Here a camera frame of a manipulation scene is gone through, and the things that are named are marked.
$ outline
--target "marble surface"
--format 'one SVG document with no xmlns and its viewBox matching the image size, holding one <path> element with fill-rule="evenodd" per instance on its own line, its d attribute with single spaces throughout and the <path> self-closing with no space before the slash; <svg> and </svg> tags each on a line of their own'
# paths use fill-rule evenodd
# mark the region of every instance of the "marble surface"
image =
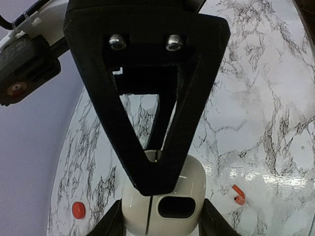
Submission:
<svg viewBox="0 0 315 236">
<path fill-rule="evenodd" d="M 315 63 L 291 0 L 212 0 L 231 39 L 189 153 L 207 194 L 243 236 L 307 236 L 315 214 Z M 124 96 L 147 141 L 156 96 Z M 125 173 L 84 90 L 60 155 L 48 236 L 85 236 L 121 197 Z M 233 201 L 238 185 L 247 202 Z M 72 217 L 75 201 L 87 216 Z"/>
</svg>

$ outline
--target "bolt head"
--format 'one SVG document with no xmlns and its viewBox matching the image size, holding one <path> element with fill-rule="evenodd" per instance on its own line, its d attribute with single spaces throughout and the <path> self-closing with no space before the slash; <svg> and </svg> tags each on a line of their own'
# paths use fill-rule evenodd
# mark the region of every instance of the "bolt head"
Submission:
<svg viewBox="0 0 315 236">
<path fill-rule="evenodd" d="M 15 84 L 12 86 L 12 91 L 18 91 L 22 88 L 22 84 Z"/>
<path fill-rule="evenodd" d="M 176 52 L 183 47 L 184 43 L 182 38 L 177 34 L 172 34 L 167 39 L 166 49 L 170 52 Z"/>
<path fill-rule="evenodd" d="M 109 39 L 109 46 L 114 51 L 120 51 L 126 48 L 126 43 L 120 34 L 114 34 Z"/>
</svg>

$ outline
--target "orange plastic piece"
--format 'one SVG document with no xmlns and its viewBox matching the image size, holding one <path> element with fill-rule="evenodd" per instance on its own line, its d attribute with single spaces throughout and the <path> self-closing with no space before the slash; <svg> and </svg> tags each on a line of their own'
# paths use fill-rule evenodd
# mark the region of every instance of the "orange plastic piece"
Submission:
<svg viewBox="0 0 315 236">
<path fill-rule="evenodd" d="M 82 202 L 75 202 L 72 205 L 72 214 L 74 218 L 80 220 L 85 216 L 85 206 Z"/>
<path fill-rule="evenodd" d="M 234 201 L 241 206 L 244 205 L 246 202 L 244 192 L 236 185 L 233 185 L 232 188 L 235 190 L 235 192 L 237 192 L 239 194 L 239 196 L 234 198 Z"/>
</svg>

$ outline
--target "red dot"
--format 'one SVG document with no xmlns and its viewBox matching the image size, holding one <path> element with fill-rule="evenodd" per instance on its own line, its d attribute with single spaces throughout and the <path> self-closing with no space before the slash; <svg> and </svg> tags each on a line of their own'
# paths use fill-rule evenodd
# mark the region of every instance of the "red dot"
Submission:
<svg viewBox="0 0 315 236">
<path fill-rule="evenodd" d="M 83 219 L 85 216 L 85 207 L 82 202 L 75 202 L 72 205 L 72 214 L 74 218 L 80 220 Z"/>
</svg>

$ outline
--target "lavender wall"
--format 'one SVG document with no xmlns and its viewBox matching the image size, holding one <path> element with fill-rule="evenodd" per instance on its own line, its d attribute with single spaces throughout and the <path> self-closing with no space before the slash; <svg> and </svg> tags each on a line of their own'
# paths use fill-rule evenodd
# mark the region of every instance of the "lavender wall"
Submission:
<svg viewBox="0 0 315 236">
<path fill-rule="evenodd" d="M 35 0 L 0 1 L 14 20 Z M 0 38 L 5 31 L 0 29 Z M 46 235 L 51 191 L 82 83 L 68 52 L 62 72 L 21 103 L 0 107 L 0 231 L 4 236 Z"/>
</svg>

